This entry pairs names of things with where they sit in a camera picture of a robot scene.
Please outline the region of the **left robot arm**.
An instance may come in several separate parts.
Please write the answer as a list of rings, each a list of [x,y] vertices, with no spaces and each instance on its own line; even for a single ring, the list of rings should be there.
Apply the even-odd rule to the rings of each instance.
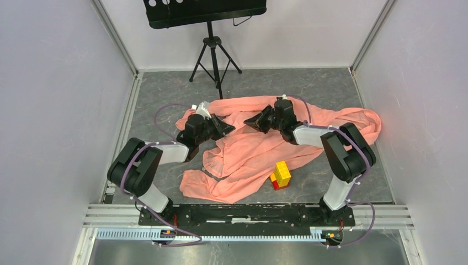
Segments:
[[[219,140],[233,132],[235,127],[215,114],[191,114],[184,128],[171,142],[146,143],[131,138],[112,162],[107,179],[127,195],[152,211],[160,225],[173,219],[172,201],[153,183],[159,165],[185,163],[199,152],[199,146],[209,140]]]

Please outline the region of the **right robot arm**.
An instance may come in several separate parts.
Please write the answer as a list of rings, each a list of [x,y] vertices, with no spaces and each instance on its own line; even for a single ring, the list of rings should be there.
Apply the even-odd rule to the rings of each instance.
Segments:
[[[318,216],[325,225],[333,225],[341,218],[354,186],[376,162],[373,150],[355,124],[336,127],[299,121],[292,101],[285,97],[278,97],[274,105],[266,106],[244,124],[262,133],[277,130],[293,145],[324,150],[333,173],[329,188],[319,202]]]

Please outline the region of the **salmon pink thin jacket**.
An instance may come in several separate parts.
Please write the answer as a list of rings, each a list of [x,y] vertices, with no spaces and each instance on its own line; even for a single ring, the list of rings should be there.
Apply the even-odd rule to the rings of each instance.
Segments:
[[[203,153],[205,171],[184,171],[179,190],[185,197],[235,203],[257,192],[273,173],[275,164],[285,161],[290,170],[300,168],[316,157],[323,149],[315,146],[298,146],[283,140],[280,132],[267,134],[255,131],[244,124],[267,105],[274,104],[276,96],[256,96],[219,99],[209,103],[209,112],[224,118],[236,129],[215,141],[216,147]],[[353,123],[369,145],[382,129],[381,118],[372,110],[344,108],[339,111],[322,109],[310,103],[291,98],[294,113],[299,121],[311,120],[313,125],[335,127]]]

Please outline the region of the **red toy brick base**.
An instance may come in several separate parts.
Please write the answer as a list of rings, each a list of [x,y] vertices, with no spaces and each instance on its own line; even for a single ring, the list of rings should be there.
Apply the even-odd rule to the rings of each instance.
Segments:
[[[272,173],[270,175],[270,180],[273,185],[274,190],[281,190],[289,187],[290,185],[291,174],[276,174]]]

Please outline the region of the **black music stand tripod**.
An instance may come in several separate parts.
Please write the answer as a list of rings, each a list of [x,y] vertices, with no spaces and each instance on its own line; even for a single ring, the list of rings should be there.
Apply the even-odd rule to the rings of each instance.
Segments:
[[[143,4],[145,5],[149,26],[152,29],[169,29],[199,23],[206,24],[208,36],[203,39],[203,46],[189,82],[193,82],[197,70],[201,68],[214,82],[219,98],[223,99],[222,82],[228,68],[232,65],[238,74],[242,74],[242,70],[224,48],[221,38],[214,35],[212,23],[242,17],[245,17],[245,21],[248,21],[253,16],[262,15],[267,11],[267,1],[145,0]]]

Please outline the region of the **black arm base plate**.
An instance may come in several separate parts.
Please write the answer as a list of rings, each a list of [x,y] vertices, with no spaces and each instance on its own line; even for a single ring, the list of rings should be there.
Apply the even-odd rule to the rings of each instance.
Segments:
[[[340,229],[356,222],[351,208],[329,213],[318,204],[174,204],[161,218],[198,236],[299,236],[310,228]]]

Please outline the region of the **yellow toy brick block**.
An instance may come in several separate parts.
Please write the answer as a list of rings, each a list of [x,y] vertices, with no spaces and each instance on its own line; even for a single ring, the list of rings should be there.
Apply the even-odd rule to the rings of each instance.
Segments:
[[[285,161],[277,162],[275,164],[273,176],[278,188],[283,188],[289,185],[291,174]]]

